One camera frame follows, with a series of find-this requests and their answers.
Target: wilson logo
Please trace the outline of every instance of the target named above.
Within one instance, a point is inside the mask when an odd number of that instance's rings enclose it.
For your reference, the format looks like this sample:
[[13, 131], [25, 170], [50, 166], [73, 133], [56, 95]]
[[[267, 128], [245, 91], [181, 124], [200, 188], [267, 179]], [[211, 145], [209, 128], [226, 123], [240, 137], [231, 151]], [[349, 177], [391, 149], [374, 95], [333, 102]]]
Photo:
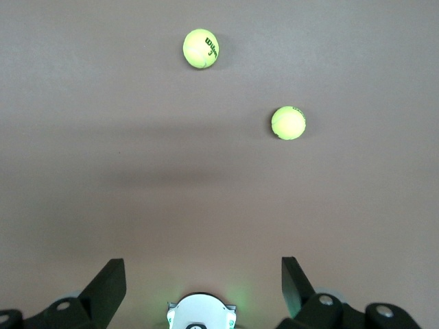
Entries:
[[209, 38], [206, 38], [205, 43], [211, 48], [211, 51], [208, 53], [208, 55], [215, 55], [215, 58], [218, 56], [217, 50], [215, 49], [215, 45], [213, 44], [212, 40]]

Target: yellow tennis ball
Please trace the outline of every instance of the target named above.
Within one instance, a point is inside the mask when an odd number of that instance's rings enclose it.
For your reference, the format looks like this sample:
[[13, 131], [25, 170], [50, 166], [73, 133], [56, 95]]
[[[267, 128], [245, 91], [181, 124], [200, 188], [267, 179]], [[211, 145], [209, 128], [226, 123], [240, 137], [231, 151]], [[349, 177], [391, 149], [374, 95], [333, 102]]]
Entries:
[[272, 117], [273, 132], [285, 140], [298, 138], [304, 131], [307, 121], [302, 111], [292, 106], [279, 108]]
[[190, 65], [197, 69], [205, 69], [217, 60], [220, 46], [212, 32], [206, 29], [195, 29], [183, 42], [183, 54]]

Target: screw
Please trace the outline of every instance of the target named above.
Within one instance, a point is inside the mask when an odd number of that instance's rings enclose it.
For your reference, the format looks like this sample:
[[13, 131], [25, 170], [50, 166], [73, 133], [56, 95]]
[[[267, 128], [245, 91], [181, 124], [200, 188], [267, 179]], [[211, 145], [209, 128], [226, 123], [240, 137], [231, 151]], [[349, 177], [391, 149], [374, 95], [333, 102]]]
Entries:
[[326, 305], [326, 306], [331, 306], [334, 304], [334, 301], [332, 300], [332, 298], [330, 298], [329, 296], [326, 296], [326, 295], [321, 295], [318, 300], [320, 300], [320, 303], [322, 303], [323, 305]]
[[393, 317], [392, 310], [384, 305], [378, 305], [377, 312], [384, 317]]
[[0, 315], [0, 324], [4, 324], [8, 320], [9, 320], [9, 315], [7, 314]]
[[66, 308], [68, 308], [70, 306], [69, 302], [62, 302], [61, 304], [59, 304], [56, 307], [56, 310], [65, 310]]

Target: tennis ball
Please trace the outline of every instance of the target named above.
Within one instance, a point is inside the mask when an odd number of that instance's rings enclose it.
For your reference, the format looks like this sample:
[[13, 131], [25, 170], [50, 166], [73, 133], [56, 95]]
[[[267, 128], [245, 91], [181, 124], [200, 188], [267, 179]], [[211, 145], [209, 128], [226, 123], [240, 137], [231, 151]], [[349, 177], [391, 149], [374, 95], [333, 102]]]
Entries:
[[183, 54], [190, 65], [205, 69], [217, 60], [220, 52], [216, 37], [206, 29], [195, 29], [183, 42]]
[[302, 111], [292, 106], [279, 108], [272, 117], [273, 132], [280, 139], [298, 138], [305, 131], [306, 125], [307, 121]]

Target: gray floor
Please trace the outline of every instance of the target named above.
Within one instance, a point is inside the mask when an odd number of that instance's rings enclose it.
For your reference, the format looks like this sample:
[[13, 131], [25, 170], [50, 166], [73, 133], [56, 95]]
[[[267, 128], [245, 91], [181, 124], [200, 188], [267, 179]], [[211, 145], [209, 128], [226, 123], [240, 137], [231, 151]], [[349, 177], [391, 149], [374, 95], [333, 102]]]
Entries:
[[[211, 30], [218, 61], [182, 42]], [[439, 321], [439, 2], [1, 1], [0, 309], [124, 257], [110, 328], [205, 290], [244, 328], [311, 283]], [[295, 141], [272, 113], [299, 107]]]

